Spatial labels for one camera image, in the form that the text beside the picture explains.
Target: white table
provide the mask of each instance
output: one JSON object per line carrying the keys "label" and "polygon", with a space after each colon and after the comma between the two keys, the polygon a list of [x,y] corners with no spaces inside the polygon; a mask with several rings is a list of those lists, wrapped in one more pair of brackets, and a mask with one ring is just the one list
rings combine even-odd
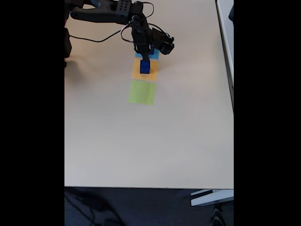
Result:
{"label": "white table", "polygon": [[[151,2],[148,22],[175,39],[159,56],[153,106],[128,103],[131,43],[71,38],[65,186],[233,189],[234,116],[215,1]],[[100,40],[122,26],[70,18],[66,27]]]}

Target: sticky note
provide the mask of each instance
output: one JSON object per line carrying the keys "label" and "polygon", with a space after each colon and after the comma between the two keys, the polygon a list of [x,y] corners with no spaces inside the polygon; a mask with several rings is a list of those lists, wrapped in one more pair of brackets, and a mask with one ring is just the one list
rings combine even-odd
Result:
{"label": "sticky note", "polygon": [[150,73],[140,74],[140,60],[136,58],[134,60],[132,79],[139,79],[145,81],[157,81],[158,73],[158,60],[150,60]]}
{"label": "sticky note", "polygon": [[[159,60],[159,53],[160,51],[158,49],[154,50],[154,54],[150,54],[150,59],[155,59],[155,60]],[[135,57],[137,58],[142,58],[141,54],[135,53]]]}
{"label": "sticky note", "polygon": [[143,105],[154,105],[156,84],[132,80],[128,101]]}

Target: black robotic arm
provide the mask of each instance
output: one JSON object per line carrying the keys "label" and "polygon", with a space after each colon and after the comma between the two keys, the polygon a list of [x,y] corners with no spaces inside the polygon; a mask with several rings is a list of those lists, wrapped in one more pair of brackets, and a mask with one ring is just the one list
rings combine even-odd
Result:
{"label": "black robotic arm", "polygon": [[[92,5],[95,8],[83,9],[84,4]],[[140,1],[132,3],[131,0],[65,0],[65,24],[69,14],[77,20],[117,23],[126,25],[124,28],[132,27],[133,41],[131,42],[134,44],[134,50],[141,54],[143,60],[147,62],[153,48],[159,49],[164,55],[169,54],[174,48],[173,37],[171,38],[162,30],[149,28],[143,14],[143,3]],[[65,28],[65,58],[70,56],[70,52],[69,33]]]}

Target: orange square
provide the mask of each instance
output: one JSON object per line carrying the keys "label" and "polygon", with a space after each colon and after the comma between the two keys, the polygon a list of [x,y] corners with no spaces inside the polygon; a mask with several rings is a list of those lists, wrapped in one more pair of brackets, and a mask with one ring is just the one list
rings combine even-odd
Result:
{"label": "orange square", "polygon": [[145,81],[157,81],[158,60],[150,60],[150,73],[140,74],[140,60],[135,58],[133,66],[132,79],[140,79]]}

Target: floor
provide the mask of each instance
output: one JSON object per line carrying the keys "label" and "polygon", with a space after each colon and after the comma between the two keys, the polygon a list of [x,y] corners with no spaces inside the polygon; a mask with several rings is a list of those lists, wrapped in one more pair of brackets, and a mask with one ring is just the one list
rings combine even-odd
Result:
{"label": "floor", "polygon": [[[118,212],[126,226],[209,226],[213,205],[192,207],[189,189],[138,189],[138,188],[79,188],[105,198]],[[86,206],[66,193],[70,201],[91,216]],[[233,226],[233,201],[221,204],[226,226]],[[95,222],[102,223],[110,213],[95,212]],[[84,218],[65,199],[65,225],[89,226]]]}

